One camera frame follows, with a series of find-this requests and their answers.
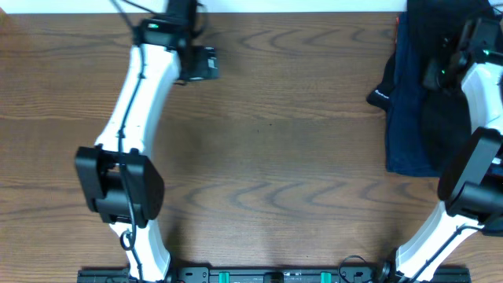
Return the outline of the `black shorts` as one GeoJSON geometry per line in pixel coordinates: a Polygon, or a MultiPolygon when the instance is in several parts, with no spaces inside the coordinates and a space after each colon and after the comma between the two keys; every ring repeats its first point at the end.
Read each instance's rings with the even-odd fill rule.
{"type": "Polygon", "coordinates": [[[496,49],[501,16],[481,0],[409,0],[407,12],[420,85],[427,91],[420,112],[421,141],[439,173],[472,134],[461,80],[482,48],[496,49]]]}

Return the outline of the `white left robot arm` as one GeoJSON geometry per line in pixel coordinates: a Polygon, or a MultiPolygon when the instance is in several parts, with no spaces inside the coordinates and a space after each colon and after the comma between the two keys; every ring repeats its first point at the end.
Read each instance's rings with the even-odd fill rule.
{"type": "Polygon", "coordinates": [[[197,0],[173,0],[163,13],[133,24],[119,14],[132,34],[130,63],[116,106],[92,147],[80,147],[75,169],[88,208],[117,234],[129,267],[80,270],[79,282],[172,282],[171,256],[157,217],[164,181],[154,167],[152,147],[171,88],[218,78],[215,49],[193,40],[197,0]]]}

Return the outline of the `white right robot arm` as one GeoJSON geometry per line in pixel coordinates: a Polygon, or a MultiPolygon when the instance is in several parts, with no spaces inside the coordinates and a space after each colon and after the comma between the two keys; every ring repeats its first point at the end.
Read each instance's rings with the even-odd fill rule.
{"type": "Polygon", "coordinates": [[[429,138],[448,142],[450,161],[438,183],[439,202],[417,233],[398,247],[388,275],[395,282],[455,282],[461,272],[439,266],[476,232],[502,235],[502,54],[496,20],[467,20],[424,74],[431,97],[423,117],[429,138]]]}

